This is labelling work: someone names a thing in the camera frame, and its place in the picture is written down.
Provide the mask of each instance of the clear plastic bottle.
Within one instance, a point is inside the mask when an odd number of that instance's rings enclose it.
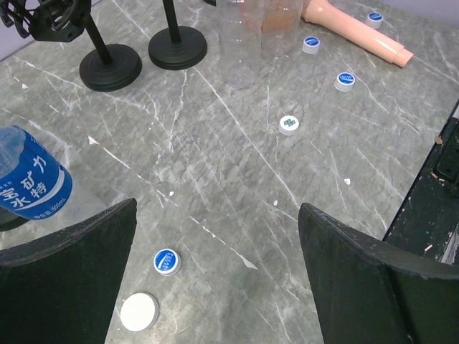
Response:
[[[0,127],[0,207],[54,230],[106,209],[17,126]]]
[[[300,47],[298,25],[303,0],[267,0],[262,26],[263,50],[273,56],[283,56]]]
[[[218,0],[219,66],[230,86],[253,84],[260,71],[264,0]]]

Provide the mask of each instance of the blue label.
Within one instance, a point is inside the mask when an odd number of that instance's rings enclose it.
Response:
[[[165,249],[159,252],[155,258],[155,265],[161,271],[169,271],[175,265],[176,257],[172,251]]]
[[[310,47],[315,47],[316,45],[318,45],[319,40],[317,37],[310,36],[310,37],[306,37],[304,39],[304,42]]]
[[[368,15],[368,17],[371,19],[371,20],[374,20],[376,22],[378,22],[379,20],[382,20],[382,15],[379,14],[378,12],[372,12]]]
[[[338,80],[345,85],[350,85],[355,81],[354,76],[351,73],[341,73],[338,76]]]
[[[72,176],[28,132],[18,166],[0,178],[0,206],[30,220],[61,209],[72,192]]]

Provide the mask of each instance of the plastic bottle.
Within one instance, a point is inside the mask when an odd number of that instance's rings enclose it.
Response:
[[[219,67],[230,86],[253,84],[260,70],[264,0],[217,1]]]
[[[0,127],[0,207],[49,229],[71,226],[106,209],[17,126]]]
[[[262,48],[274,56],[283,56],[298,43],[303,0],[267,0],[262,26]]]

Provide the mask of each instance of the white cap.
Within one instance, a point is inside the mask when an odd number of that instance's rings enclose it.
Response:
[[[378,29],[381,26],[382,20],[384,17],[378,12],[370,12],[366,16],[365,24],[373,29]]]
[[[144,292],[131,295],[121,306],[120,319],[130,331],[142,331],[158,320],[159,306],[156,299]]]
[[[181,266],[180,256],[173,249],[162,249],[155,256],[155,269],[163,276],[173,276]]]
[[[287,115],[280,119],[279,131],[284,135],[291,136],[298,131],[299,126],[300,121],[297,117]]]
[[[354,87],[356,78],[351,73],[339,73],[335,80],[335,87],[342,92],[349,92]]]
[[[308,54],[315,54],[321,46],[321,40],[314,36],[308,36],[303,40],[303,51]]]

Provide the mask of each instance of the blue and white bottle cap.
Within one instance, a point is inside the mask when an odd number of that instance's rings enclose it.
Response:
[[[339,73],[335,80],[335,87],[342,92],[349,92],[356,83],[356,77],[351,73]]]
[[[303,51],[308,54],[315,54],[321,46],[321,40],[314,36],[308,36],[303,40]]]
[[[180,256],[173,249],[162,249],[156,254],[154,264],[163,276],[173,276],[180,270]]]
[[[287,115],[282,117],[279,121],[279,131],[287,136],[292,136],[298,131],[299,127],[300,121],[297,119],[297,117]]]
[[[381,26],[382,20],[384,17],[378,12],[370,12],[366,16],[365,24],[373,29],[378,29]]]
[[[145,292],[131,295],[121,306],[120,319],[130,331],[142,331],[150,328],[158,320],[158,301]]]

